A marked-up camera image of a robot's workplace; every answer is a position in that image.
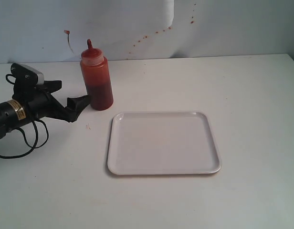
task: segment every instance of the red squeeze bottle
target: red squeeze bottle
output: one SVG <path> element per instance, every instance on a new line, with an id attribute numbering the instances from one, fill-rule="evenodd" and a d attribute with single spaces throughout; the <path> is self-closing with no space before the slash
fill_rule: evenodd
<path id="1" fill-rule="evenodd" d="M 88 49 L 81 54 L 81 72 L 88 95 L 91 96 L 91 107 L 102 111 L 113 104 L 113 95 L 108 68 L 108 60 L 103 51 L 95 49 L 88 39 Z"/>

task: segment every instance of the label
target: label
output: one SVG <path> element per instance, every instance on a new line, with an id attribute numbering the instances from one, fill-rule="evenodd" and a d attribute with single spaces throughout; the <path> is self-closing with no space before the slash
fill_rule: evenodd
<path id="1" fill-rule="evenodd" d="M 22 105 L 19 104 L 18 101 L 14 100 L 14 99 L 11 99 L 11 100 L 9 100 L 7 102 L 14 109 L 15 113 L 17 114 L 18 120 L 22 120 L 22 119 L 26 118 L 25 111 L 24 111 Z"/>

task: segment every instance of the black cable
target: black cable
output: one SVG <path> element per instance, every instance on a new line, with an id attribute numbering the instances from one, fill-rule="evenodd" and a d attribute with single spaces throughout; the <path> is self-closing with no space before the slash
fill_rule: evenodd
<path id="1" fill-rule="evenodd" d="M 10 84 L 14 84 L 14 82 L 10 81 L 10 79 L 8 78 L 9 76 L 12 76 L 13 78 L 15 78 L 15 76 L 13 74 L 7 74 L 6 77 L 5 77 L 6 78 L 6 81 L 8 83 L 10 83 Z"/>
<path id="2" fill-rule="evenodd" d="M 24 157 L 24 156 L 27 156 L 28 154 L 30 154 L 37 146 L 37 143 L 38 143 L 38 140 L 39 140 L 39 133 L 38 133 L 38 128 L 37 128 L 37 125 L 28 109 L 28 105 L 26 104 L 26 113 L 27 113 L 27 116 L 28 118 L 31 120 L 32 122 L 32 125 L 33 125 L 33 128 L 34 128 L 34 131 L 36 133 L 36 139 L 34 141 L 34 144 L 33 146 L 31 147 L 31 149 L 29 151 L 27 151 L 25 154 L 21 154 L 21 155 L 15 155 L 15 156 L 3 156 L 3 155 L 0 155 L 0 158 L 2 159 L 15 159 L 15 158 L 20 158 L 20 157 Z"/>
<path id="3" fill-rule="evenodd" d="M 40 146 L 35 147 L 35 149 L 37 149 L 37 148 L 40 148 L 40 147 L 42 147 L 43 145 L 45 145 L 45 143 L 48 141 L 49 133 L 48 133 L 48 129 L 47 129 L 47 126 L 46 126 L 45 122 L 43 122 L 43 121 L 40 120 L 40 119 L 36 119 L 35 121 L 43 124 L 43 126 L 44 126 L 44 128 L 45 128 L 45 131 L 46 131 L 46 135 L 47 135 L 46 140 L 43 142 L 43 144 L 40 145 Z M 24 130 L 23 130 L 22 128 L 15 128 L 15 130 L 18 130 L 18 131 L 20 131 L 20 132 L 22 133 L 26 145 L 28 145 L 30 148 L 32 148 L 32 146 L 31 146 L 31 145 L 28 143 L 28 141 L 27 141 L 26 134 L 25 134 Z"/>

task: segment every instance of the white table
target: white table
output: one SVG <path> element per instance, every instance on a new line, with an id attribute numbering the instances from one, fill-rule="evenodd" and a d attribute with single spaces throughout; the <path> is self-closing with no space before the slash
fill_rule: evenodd
<path id="1" fill-rule="evenodd" d="M 29 65 L 47 80 L 63 81 L 54 96 L 64 104 L 85 94 L 79 63 Z M 109 67 L 113 107 L 88 107 L 73 124 L 45 118 L 50 140 L 44 147 L 0 159 L 0 229 L 294 229 L 294 62 L 288 55 L 112 61 Z M 0 102 L 12 95 L 9 72 L 10 64 L 0 64 Z M 209 118 L 222 158 L 217 174 L 115 177 L 106 170 L 115 114 L 188 110 Z M 32 126 L 25 130 L 32 140 Z M 0 140 L 0 153 L 25 150 L 17 131 Z"/>

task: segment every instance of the white plate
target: white plate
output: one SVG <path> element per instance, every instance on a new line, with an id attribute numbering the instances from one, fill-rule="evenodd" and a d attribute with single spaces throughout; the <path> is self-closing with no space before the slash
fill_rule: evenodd
<path id="1" fill-rule="evenodd" d="M 212 174 L 221 160 L 202 113 L 120 113 L 113 118 L 108 168 L 117 175 Z"/>

